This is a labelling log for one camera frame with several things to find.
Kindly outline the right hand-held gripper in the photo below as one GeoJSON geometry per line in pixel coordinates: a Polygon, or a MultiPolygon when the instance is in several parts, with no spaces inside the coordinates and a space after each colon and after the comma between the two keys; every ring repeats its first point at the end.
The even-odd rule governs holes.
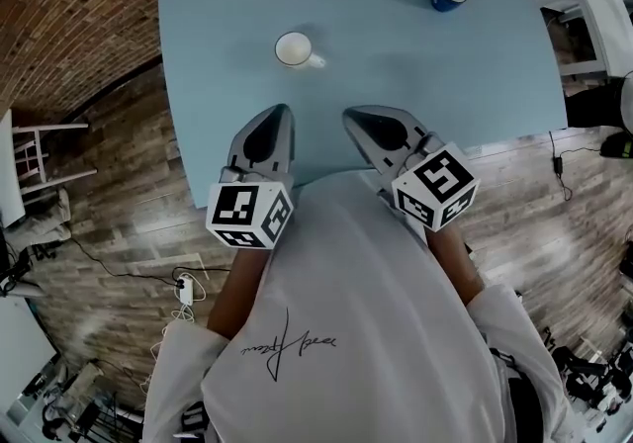
{"type": "Polygon", "coordinates": [[[393,209],[436,232],[472,205],[480,180],[466,156],[411,113],[365,105],[346,109],[342,121],[393,209]]]}

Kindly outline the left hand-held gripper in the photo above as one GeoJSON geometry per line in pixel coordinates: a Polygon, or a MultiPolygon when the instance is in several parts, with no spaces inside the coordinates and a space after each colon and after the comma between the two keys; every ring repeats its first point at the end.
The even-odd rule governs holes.
{"type": "Polygon", "coordinates": [[[294,116],[286,104],[253,117],[233,138],[210,188],[206,228],[232,248],[272,250],[294,211],[294,116]]]}

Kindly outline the white mug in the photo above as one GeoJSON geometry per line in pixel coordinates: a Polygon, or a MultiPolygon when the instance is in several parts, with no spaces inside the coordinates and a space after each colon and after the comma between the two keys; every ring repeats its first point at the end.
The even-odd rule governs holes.
{"type": "Polygon", "coordinates": [[[290,68],[325,68],[326,61],[314,53],[311,40],[303,33],[288,32],[275,43],[275,56],[280,63],[290,68]]]}

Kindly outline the person's right forearm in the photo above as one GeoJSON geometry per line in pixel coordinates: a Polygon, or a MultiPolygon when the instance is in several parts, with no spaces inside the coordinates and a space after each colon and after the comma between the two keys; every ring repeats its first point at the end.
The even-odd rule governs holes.
{"type": "Polygon", "coordinates": [[[466,307],[485,287],[470,258],[459,227],[449,223],[438,231],[425,232],[428,248],[466,307]]]}

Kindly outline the person's left forearm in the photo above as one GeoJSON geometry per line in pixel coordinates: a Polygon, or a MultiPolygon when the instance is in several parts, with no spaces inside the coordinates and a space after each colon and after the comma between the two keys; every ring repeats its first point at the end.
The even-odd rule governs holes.
{"type": "Polygon", "coordinates": [[[271,252],[239,249],[222,290],[209,314],[207,329],[233,340],[252,311],[261,278],[271,252]]]}

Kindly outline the white power strip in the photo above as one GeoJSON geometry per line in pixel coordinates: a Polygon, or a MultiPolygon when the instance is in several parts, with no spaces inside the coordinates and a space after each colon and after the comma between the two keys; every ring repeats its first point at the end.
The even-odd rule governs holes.
{"type": "Polygon", "coordinates": [[[180,304],[191,307],[194,303],[194,281],[189,274],[180,276],[176,282],[176,289],[180,304]]]}

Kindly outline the light blue table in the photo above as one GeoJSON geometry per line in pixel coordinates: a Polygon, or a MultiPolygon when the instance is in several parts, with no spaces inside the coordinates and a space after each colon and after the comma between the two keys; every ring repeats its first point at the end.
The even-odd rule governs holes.
{"type": "Polygon", "coordinates": [[[234,135],[279,103],[295,117],[297,183],[359,168],[342,112],[411,112],[463,148],[566,125],[556,57],[536,0],[158,0],[173,124],[197,207],[234,135]],[[325,68],[290,68],[276,41],[305,34],[325,68]]]}

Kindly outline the person's white shirt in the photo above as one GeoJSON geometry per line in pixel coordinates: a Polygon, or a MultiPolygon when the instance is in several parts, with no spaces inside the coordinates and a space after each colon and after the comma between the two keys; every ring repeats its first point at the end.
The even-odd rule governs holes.
{"type": "Polygon", "coordinates": [[[557,366],[516,292],[465,307],[426,236],[367,175],[301,189],[233,340],[171,322],[142,443],[585,443],[557,366]]]}

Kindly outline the black and yellow bag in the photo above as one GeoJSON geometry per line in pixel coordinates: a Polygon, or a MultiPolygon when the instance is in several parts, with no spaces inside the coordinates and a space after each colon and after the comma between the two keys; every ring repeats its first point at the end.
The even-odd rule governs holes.
{"type": "Polygon", "coordinates": [[[606,158],[633,160],[633,136],[628,132],[608,136],[602,143],[599,154],[606,158]]]}

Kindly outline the small white table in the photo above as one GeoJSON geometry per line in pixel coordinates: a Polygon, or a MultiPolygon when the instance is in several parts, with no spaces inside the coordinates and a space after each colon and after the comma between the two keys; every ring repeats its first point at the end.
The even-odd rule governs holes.
{"type": "Polygon", "coordinates": [[[44,133],[85,130],[88,124],[61,124],[17,127],[12,111],[0,120],[0,226],[3,228],[26,215],[25,207],[49,195],[46,191],[95,175],[90,169],[50,178],[45,172],[49,154],[43,151],[44,133]]]}

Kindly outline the white desk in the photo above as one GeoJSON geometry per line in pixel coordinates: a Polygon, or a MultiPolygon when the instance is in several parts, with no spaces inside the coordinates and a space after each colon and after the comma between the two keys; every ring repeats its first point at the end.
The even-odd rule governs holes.
{"type": "Polygon", "coordinates": [[[587,29],[592,55],[561,60],[561,76],[633,76],[633,0],[554,0],[541,9],[560,26],[581,21],[587,29]]]}

